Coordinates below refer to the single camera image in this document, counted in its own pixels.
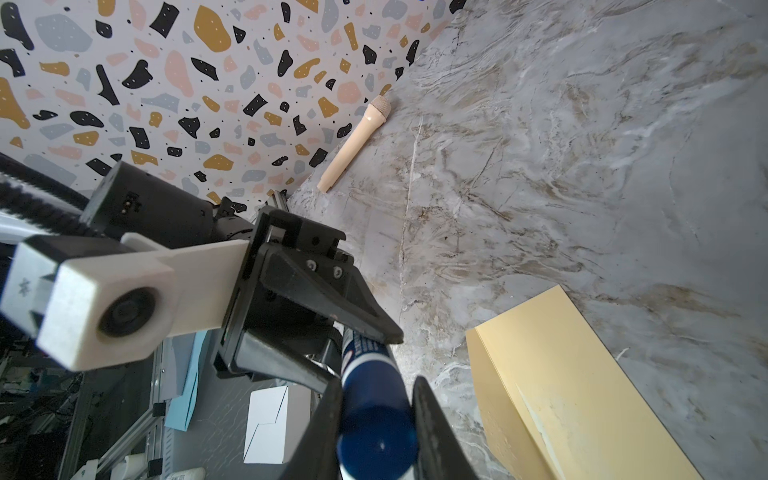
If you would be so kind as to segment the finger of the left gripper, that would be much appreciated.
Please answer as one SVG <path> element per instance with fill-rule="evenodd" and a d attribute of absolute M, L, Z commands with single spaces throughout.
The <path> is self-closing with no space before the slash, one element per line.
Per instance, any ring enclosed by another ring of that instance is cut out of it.
<path fill-rule="evenodd" d="M 268 290 L 382 344 L 401 344 L 401 327 L 352 264 L 283 245 L 262 247 L 259 280 Z"/>
<path fill-rule="evenodd" d="M 233 363 L 238 370 L 300 384 L 318 393 L 339 383 L 335 375 L 255 330 L 242 334 Z"/>

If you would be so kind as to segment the blue white glue stick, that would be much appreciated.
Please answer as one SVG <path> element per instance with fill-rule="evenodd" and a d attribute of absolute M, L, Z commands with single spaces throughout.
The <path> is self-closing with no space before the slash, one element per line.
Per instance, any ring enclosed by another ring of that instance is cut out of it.
<path fill-rule="evenodd" d="M 399 479 L 416 462 L 418 440 L 405 385 L 390 348 L 345 329 L 337 456 L 351 479 Z"/>

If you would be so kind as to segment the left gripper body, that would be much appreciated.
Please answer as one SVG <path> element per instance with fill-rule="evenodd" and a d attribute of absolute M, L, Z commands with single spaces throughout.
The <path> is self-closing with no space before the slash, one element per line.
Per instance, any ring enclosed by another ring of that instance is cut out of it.
<path fill-rule="evenodd" d="M 295 266 L 267 269 L 267 253 L 282 247 L 321 284 L 344 293 L 354 258 L 341 250 L 343 232 L 276 207 L 264 206 L 246 227 L 234 217 L 216 221 L 217 234 L 244 240 L 247 249 L 223 325 L 213 347 L 213 365 L 223 378 L 328 378 L 341 370 L 342 335 L 333 319 L 299 304 L 316 285 L 290 286 L 281 274 Z"/>

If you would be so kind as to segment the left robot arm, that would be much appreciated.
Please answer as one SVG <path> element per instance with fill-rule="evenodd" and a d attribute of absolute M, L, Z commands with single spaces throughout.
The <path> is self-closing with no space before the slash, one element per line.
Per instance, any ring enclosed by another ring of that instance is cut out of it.
<path fill-rule="evenodd" d="M 30 180 L 80 214 L 2 183 L 2 209 L 42 233 L 17 247 L 1 311 L 71 371 L 141 360 L 166 339 L 213 331 L 220 376 L 320 392 L 341 366 L 341 327 L 383 344 L 404 338 L 340 248 L 339 230 L 272 206 L 247 221 L 229 200 L 212 204 L 123 162 L 90 198 L 41 174 Z"/>

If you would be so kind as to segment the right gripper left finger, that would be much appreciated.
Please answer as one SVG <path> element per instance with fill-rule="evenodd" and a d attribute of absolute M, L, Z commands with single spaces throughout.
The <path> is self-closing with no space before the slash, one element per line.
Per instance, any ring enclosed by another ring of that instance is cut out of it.
<path fill-rule="evenodd" d="M 333 378 L 326 386 L 305 433 L 287 464 L 281 480 L 337 480 L 341 478 L 336 443 L 343 390 Z"/>

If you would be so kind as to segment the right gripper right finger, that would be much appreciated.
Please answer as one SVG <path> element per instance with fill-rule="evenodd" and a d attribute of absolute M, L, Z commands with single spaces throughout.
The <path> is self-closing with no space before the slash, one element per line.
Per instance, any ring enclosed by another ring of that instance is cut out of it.
<path fill-rule="evenodd" d="M 429 382 L 418 376 L 413 385 L 412 410 L 419 452 L 414 478 L 477 480 Z"/>

